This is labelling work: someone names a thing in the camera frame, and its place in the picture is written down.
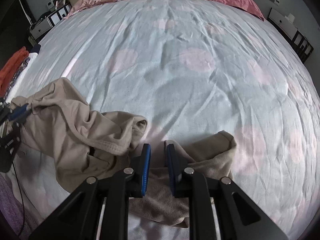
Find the beige long-sleeve shirt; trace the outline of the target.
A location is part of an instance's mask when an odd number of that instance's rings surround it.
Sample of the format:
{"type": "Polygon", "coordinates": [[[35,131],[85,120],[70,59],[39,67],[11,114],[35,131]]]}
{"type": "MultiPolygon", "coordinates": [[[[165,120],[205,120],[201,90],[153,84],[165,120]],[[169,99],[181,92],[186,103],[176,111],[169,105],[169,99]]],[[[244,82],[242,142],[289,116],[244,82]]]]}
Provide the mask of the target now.
{"type": "MultiPolygon", "coordinates": [[[[31,115],[22,127],[23,143],[54,159],[56,179],[70,193],[87,177],[104,179],[128,167],[129,153],[138,147],[147,127],[146,118],[140,115],[90,110],[67,78],[10,103],[13,109],[25,104],[31,115]]],[[[177,154],[206,177],[232,177],[236,141],[226,131],[184,147],[173,140],[164,143],[173,144],[177,154]]],[[[188,200],[173,199],[164,167],[150,169],[146,196],[130,200],[129,210],[169,226],[189,227],[188,200]]]]}

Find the orange folded garment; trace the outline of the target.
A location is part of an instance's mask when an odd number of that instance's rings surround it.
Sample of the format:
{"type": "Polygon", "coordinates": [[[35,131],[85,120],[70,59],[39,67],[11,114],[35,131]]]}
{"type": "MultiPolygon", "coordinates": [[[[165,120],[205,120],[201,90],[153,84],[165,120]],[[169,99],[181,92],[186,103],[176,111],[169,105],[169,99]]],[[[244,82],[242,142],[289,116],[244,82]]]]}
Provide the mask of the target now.
{"type": "Polygon", "coordinates": [[[0,72],[1,82],[1,97],[3,97],[7,91],[10,81],[14,77],[18,68],[22,62],[29,56],[29,51],[25,47],[16,51],[10,59],[6,62],[0,72]]]}

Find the dark patterned folded garment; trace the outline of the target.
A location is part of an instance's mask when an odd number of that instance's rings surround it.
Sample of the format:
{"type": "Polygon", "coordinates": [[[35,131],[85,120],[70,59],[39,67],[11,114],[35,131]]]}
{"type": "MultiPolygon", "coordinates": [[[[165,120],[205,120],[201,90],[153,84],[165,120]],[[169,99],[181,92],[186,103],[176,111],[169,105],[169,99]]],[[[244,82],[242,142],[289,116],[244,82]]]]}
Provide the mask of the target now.
{"type": "Polygon", "coordinates": [[[12,80],[9,82],[9,85],[7,87],[7,90],[4,94],[4,97],[7,98],[8,94],[10,93],[11,89],[14,87],[18,77],[20,76],[21,72],[23,72],[25,70],[25,68],[27,68],[29,61],[30,61],[31,57],[27,57],[26,59],[24,59],[24,61],[22,62],[22,64],[18,67],[16,73],[14,74],[12,80]]]}

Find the left white nightstand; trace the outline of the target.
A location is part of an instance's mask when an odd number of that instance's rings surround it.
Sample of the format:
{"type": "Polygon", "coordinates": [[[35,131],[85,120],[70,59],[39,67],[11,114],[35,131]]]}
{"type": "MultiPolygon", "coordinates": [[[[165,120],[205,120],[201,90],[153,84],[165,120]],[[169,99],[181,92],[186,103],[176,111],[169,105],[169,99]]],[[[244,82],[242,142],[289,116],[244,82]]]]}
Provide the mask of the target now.
{"type": "Polygon", "coordinates": [[[57,8],[56,0],[50,0],[47,3],[48,11],[40,16],[36,23],[30,28],[31,38],[39,42],[54,26],[56,26],[71,10],[70,1],[67,0],[65,5],[57,8]]]}

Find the white nightstand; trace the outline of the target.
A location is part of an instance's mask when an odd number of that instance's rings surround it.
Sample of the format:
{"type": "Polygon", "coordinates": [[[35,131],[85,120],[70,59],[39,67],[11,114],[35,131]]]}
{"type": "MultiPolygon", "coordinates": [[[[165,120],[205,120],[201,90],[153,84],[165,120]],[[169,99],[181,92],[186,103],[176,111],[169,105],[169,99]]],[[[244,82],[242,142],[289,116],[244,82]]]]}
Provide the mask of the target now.
{"type": "Polygon", "coordinates": [[[313,46],[308,39],[293,23],[273,8],[270,9],[267,20],[280,32],[304,64],[313,52],[313,46]]]}
{"type": "Polygon", "coordinates": [[[71,10],[70,1],[67,0],[65,5],[57,8],[56,0],[50,0],[47,3],[48,11],[40,16],[36,23],[30,28],[31,38],[39,42],[54,26],[56,26],[71,10]]]}

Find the purple fuzzy sleeve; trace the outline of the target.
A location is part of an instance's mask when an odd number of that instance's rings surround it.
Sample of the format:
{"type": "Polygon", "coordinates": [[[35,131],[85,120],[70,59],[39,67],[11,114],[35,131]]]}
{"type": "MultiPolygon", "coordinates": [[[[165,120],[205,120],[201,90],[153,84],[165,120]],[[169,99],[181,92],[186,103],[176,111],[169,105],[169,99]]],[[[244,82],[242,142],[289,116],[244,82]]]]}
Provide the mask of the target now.
{"type": "Polygon", "coordinates": [[[14,233],[19,234],[23,227],[20,239],[28,239],[36,223],[28,210],[24,209],[15,198],[12,189],[3,176],[1,176],[1,212],[14,233]]]}

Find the right white nightstand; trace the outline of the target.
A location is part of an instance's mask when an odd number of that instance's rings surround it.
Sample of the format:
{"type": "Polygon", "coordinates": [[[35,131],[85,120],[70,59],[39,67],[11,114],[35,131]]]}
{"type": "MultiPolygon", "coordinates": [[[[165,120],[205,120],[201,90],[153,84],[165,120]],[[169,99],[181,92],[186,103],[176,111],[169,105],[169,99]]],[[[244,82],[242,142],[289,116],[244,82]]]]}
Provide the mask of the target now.
{"type": "Polygon", "coordinates": [[[280,32],[304,64],[313,52],[313,46],[308,39],[293,23],[273,8],[270,9],[267,20],[280,32]]]}

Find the picture frame on nightstand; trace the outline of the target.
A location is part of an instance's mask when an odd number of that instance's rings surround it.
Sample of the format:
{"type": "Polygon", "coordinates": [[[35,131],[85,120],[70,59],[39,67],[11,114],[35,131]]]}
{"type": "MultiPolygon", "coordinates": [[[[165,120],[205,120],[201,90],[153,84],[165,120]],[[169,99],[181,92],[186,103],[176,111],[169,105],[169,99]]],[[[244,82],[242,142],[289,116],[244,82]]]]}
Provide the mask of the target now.
{"type": "Polygon", "coordinates": [[[55,5],[57,8],[65,5],[65,3],[67,2],[67,0],[56,0],[55,5]]]}

